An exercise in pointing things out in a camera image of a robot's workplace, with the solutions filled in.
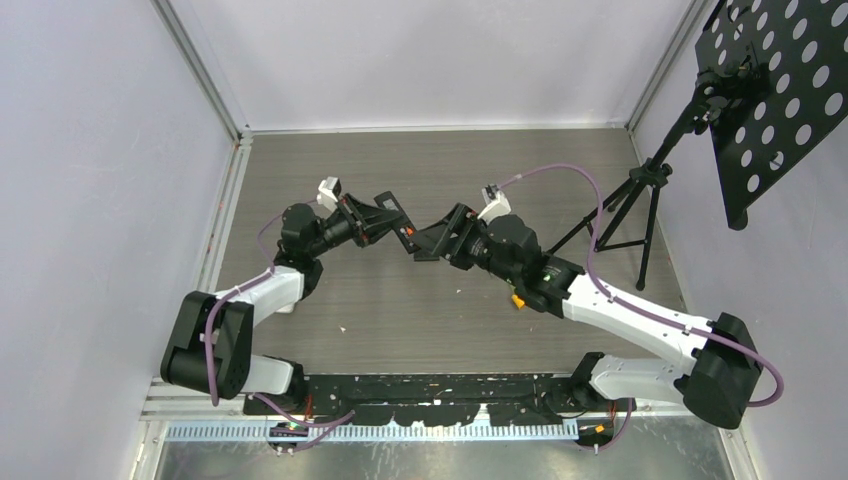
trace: tripod leg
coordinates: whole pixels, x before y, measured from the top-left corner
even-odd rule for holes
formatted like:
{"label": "tripod leg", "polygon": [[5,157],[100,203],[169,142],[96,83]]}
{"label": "tripod leg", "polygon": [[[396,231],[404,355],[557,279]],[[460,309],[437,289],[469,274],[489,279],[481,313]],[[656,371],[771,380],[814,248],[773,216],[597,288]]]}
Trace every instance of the tripod leg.
{"label": "tripod leg", "polygon": [[657,220],[657,206],[660,203],[660,189],[654,188],[651,192],[651,209],[648,210],[648,228],[645,231],[645,246],[642,247],[642,266],[639,268],[639,280],[636,281],[636,290],[640,292],[645,289],[645,277],[648,274],[648,257],[651,255],[651,242],[654,239],[654,223]]}
{"label": "tripod leg", "polygon": [[630,190],[630,193],[627,195],[627,198],[624,199],[624,203],[621,205],[621,209],[616,212],[615,216],[612,217],[609,226],[606,230],[604,230],[604,234],[598,239],[598,243],[595,244],[595,251],[599,251],[604,248],[604,245],[609,242],[610,237],[615,233],[618,226],[621,225],[621,222],[624,220],[624,217],[627,216],[627,213],[633,208],[633,204],[636,203],[636,199],[639,198],[639,195],[642,194],[642,191],[645,190],[646,185],[644,183],[637,183]]}
{"label": "tripod leg", "polygon": [[[628,178],[627,180],[624,181],[624,183],[619,185],[619,187],[616,188],[615,191],[612,192],[606,198],[606,200],[604,200],[604,204],[603,204],[604,208],[607,208],[611,203],[617,201],[619,197],[621,197],[622,195],[624,195],[625,193],[630,191],[632,184],[633,184],[633,180]],[[574,236],[577,235],[580,232],[580,230],[583,230],[586,227],[589,227],[591,229],[592,228],[591,227],[592,220],[594,220],[597,215],[598,215],[598,209],[596,208],[596,209],[592,210],[592,213],[583,217],[583,220],[580,223],[578,223],[577,225],[575,225],[574,228],[571,229],[571,231],[566,233],[565,236],[562,237],[553,247],[548,249],[547,253],[551,253],[551,254],[556,253],[557,250],[562,248],[563,245],[565,245],[566,243],[568,243],[569,240],[574,238]]]}
{"label": "tripod leg", "polygon": [[624,192],[623,195],[619,195],[619,197],[616,198],[615,201],[610,203],[609,207],[607,207],[607,211],[610,212],[610,213],[614,212],[615,209],[618,208],[618,204],[621,203],[622,200],[627,198],[627,194],[629,194],[629,193],[630,193],[630,190],[628,189],[627,192]]}

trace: tripod clamp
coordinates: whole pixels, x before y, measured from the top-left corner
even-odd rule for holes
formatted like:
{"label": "tripod clamp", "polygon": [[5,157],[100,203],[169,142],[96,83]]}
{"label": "tripod clamp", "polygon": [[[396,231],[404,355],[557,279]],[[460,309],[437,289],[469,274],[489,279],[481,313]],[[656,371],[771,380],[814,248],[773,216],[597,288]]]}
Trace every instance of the tripod clamp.
{"label": "tripod clamp", "polygon": [[[651,243],[653,240],[654,223],[656,222],[657,208],[659,205],[660,189],[668,184],[668,177],[673,173],[670,165],[665,163],[668,154],[677,145],[681,138],[688,133],[701,135],[707,128],[717,124],[721,120],[722,113],[729,108],[735,108],[742,103],[745,94],[749,93],[751,85],[756,84],[754,80],[763,79],[761,70],[753,67],[750,58],[742,64],[729,64],[723,73],[706,70],[698,74],[695,82],[695,90],[692,99],[683,109],[683,112],[674,122],[674,125],[666,134],[662,145],[656,154],[640,167],[630,170],[628,179],[621,184],[603,202],[603,208],[614,212],[619,204],[615,216],[610,220],[606,230],[598,237],[594,245],[596,252],[613,250],[617,248],[642,246],[642,264],[639,270],[639,279],[636,282],[638,290],[644,290],[645,277],[647,275],[648,258],[650,256]],[[636,200],[651,187],[651,204],[648,211],[648,225],[645,237],[641,240],[608,245],[610,238],[621,225],[627,213],[636,203]],[[562,237],[547,253],[554,254],[562,248],[569,240],[584,228],[593,232],[592,221],[598,215],[597,209],[583,217],[583,220]]]}

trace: black perforated panel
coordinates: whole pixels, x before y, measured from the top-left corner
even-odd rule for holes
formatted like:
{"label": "black perforated panel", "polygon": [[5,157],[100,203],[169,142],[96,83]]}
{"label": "black perforated panel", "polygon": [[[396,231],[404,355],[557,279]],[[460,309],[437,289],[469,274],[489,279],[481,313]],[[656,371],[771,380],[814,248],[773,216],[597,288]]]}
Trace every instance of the black perforated panel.
{"label": "black perforated panel", "polygon": [[701,71],[768,65],[768,91],[712,127],[728,224],[848,114],[848,1],[726,0],[696,45]]}

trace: hole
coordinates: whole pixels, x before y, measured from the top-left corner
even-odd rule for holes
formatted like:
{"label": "hole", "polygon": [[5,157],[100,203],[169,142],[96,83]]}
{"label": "hole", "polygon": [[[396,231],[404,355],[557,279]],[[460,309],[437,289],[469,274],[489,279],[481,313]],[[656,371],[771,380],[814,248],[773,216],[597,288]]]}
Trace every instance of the hole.
{"label": "hole", "polygon": [[842,108],[842,94],[834,93],[827,99],[827,103],[824,104],[824,113],[832,117],[836,115],[836,112],[838,112],[840,108]]}
{"label": "hole", "polygon": [[787,88],[789,88],[789,80],[790,79],[788,73],[784,73],[783,76],[781,76],[780,79],[777,80],[777,85],[775,85],[775,90],[777,91],[777,93],[783,93],[786,91]]}
{"label": "hole", "polygon": [[813,87],[820,88],[824,85],[824,82],[827,81],[827,77],[830,76],[830,67],[827,65],[821,67],[816,71],[816,74],[813,75]]}
{"label": "hole", "polygon": [[808,43],[806,47],[804,47],[804,51],[801,52],[801,61],[804,63],[809,62],[816,56],[816,51],[819,49],[819,44],[815,40]]}
{"label": "hole", "polygon": [[766,108],[766,102],[760,102],[760,104],[757,105],[756,110],[754,110],[754,118],[757,120],[762,119],[763,115],[766,114]]}
{"label": "hole", "polygon": [[769,61],[769,70],[771,70],[772,72],[775,71],[778,65],[780,65],[781,58],[783,58],[783,54],[781,54],[780,52],[777,52],[772,55],[771,61]]}
{"label": "hole", "polygon": [[805,31],[807,31],[807,19],[802,18],[798,25],[795,25],[795,30],[792,30],[792,38],[798,40]]}
{"label": "hole", "polygon": [[792,15],[795,15],[795,10],[798,10],[798,0],[792,0],[789,2],[789,5],[786,6],[785,17],[789,18]]}
{"label": "hole", "polygon": [[845,17],[848,17],[848,3],[843,3],[833,12],[833,17],[830,19],[830,24],[834,27],[838,27],[842,25],[842,22],[845,21]]}
{"label": "hole", "polygon": [[757,188],[760,186],[760,176],[759,175],[751,175],[751,178],[748,179],[748,191],[754,193],[757,191]]}
{"label": "hole", "polygon": [[760,19],[757,20],[757,31],[758,32],[760,30],[762,30],[763,27],[766,26],[766,22],[768,22],[768,12],[763,12],[763,14],[760,15]]}
{"label": "hole", "polygon": [[768,127],[766,127],[765,130],[763,130],[763,136],[762,136],[763,145],[768,145],[769,142],[772,141],[772,139],[774,139],[774,127],[769,125]]}
{"label": "hole", "polygon": [[774,42],[774,32],[769,32],[766,34],[766,38],[763,39],[763,50],[768,50],[771,47],[771,44]]}
{"label": "hole", "polygon": [[745,153],[742,154],[742,166],[747,167],[750,165],[752,158],[754,158],[754,154],[750,150],[745,150]]}
{"label": "hole", "polygon": [[798,114],[798,110],[801,109],[801,100],[797,98],[793,98],[789,100],[789,103],[786,104],[786,118],[792,118]]}
{"label": "hole", "polygon": [[774,154],[774,158],[769,162],[769,168],[772,170],[777,170],[783,166],[783,152],[777,152]]}
{"label": "hole", "polygon": [[810,137],[812,135],[813,129],[810,128],[809,125],[802,125],[801,128],[798,129],[798,133],[795,134],[795,143],[798,145],[804,145],[810,141]]}

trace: white wall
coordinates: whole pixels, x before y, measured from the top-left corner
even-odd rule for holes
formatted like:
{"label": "white wall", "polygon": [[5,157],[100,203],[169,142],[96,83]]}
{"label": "white wall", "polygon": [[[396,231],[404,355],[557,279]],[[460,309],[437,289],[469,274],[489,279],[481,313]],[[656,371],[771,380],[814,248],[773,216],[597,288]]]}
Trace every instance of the white wall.
{"label": "white wall", "polygon": [[0,476],[119,478],[231,150],[150,2],[4,2]]}
{"label": "white wall", "polygon": [[688,5],[178,3],[253,130],[623,123]]}
{"label": "white wall", "polygon": [[[653,154],[692,95],[693,38],[636,132]],[[708,135],[689,136],[669,157],[660,220],[691,311],[745,320],[780,369],[786,394],[749,410],[746,433],[765,478],[842,478],[848,448],[843,381],[848,369],[848,123],[749,210],[741,232],[726,226]],[[762,398],[773,383],[767,374]]]}

